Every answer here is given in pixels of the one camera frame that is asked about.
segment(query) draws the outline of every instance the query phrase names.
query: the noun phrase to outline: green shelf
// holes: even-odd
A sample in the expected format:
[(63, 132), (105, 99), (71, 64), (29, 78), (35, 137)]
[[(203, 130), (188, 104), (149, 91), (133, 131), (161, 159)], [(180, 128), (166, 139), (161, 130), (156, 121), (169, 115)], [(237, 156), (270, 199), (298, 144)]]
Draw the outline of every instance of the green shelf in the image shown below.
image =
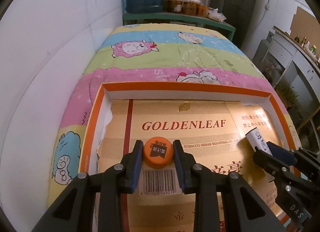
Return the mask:
[(168, 13), (168, 12), (160, 12), (160, 13), (149, 13), (149, 14), (124, 14), (123, 15), (123, 23), (124, 25), (129, 25), (129, 20), (140, 20), (140, 19), (166, 19), (166, 20), (176, 20), (182, 21), (186, 23), (195, 23), (198, 27), (200, 24), (209, 25), (221, 29), (225, 29), (228, 31), (227, 38), (232, 41), (233, 35), (236, 31), (236, 28), (225, 23), (225, 22), (217, 22), (212, 19), (202, 18), (198, 16), (189, 16), (180, 13)]

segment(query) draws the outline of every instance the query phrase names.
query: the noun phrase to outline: bottle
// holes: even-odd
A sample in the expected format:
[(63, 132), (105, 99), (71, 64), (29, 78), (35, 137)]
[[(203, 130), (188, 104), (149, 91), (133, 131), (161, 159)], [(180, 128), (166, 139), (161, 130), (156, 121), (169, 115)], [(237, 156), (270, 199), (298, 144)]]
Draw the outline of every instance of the bottle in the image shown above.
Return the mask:
[(300, 43), (299, 35), (294, 39), (298, 44)]
[(300, 43), (300, 46), (301, 46), (302, 48), (304, 48), (304, 45), (306, 44), (306, 42), (307, 42), (307, 38), (304, 37), (303, 40), (302, 40), (301, 43)]
[(304, 45), (304, 48), (305, 48), (305, 49), (309, 49), (309, 45), (310, 45), (310, 42), (308, 41), (308, 43), (306, 43), (306, 44)]
[(311, 51), (314, 55), (316, 55), (316, 49), (317, 49), (317, 47), (316, 47), (315, 45), (313, 45), (313, 46), (310, 48), (310, 51)]

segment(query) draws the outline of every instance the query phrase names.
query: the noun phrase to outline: pink sheep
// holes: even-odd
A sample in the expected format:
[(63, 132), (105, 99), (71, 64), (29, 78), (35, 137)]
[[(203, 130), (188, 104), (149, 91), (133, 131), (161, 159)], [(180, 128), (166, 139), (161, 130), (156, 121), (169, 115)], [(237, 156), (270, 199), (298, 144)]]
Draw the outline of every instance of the pink sheep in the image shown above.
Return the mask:
[(117, 43), (112, 45), (113, 49), (112, 56), (115, 58), (117, 56), (123, 56), (126, 58), (132, 56), (142, 55), (151, 51), (159, 52), (158, 48), (156, 48), (156, 44), (154, 42), (146, 42), (142, 41), (123, 41), (121, 43)]

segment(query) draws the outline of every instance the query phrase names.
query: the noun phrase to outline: orange bottle cap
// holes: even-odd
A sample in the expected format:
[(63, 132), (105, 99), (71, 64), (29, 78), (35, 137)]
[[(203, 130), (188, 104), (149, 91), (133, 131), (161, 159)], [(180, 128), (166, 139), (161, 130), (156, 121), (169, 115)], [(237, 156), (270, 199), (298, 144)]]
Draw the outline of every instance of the orange bottle cap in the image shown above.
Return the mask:
[(150, 138), (143, 147), (143, 160), (152, 168), (162, 168), (173, 158), (173, 146), (168, 139), (156, 136)]

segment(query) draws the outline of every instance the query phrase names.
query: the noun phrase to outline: bed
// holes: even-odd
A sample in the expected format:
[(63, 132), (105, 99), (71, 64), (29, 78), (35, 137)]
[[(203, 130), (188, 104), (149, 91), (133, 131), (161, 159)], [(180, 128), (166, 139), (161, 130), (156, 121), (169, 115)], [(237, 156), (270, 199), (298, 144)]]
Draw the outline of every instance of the bed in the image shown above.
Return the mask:
[(296, 147), (300, 146), (290, 116), (272, 86), (223, 35), (175, 24), (126, 25), (104, 41), (70, 97), (52, 156), (49, 205), (78, 173), (86, 125), (100, 84), (130, 81), (198, 82), (271, 92)]

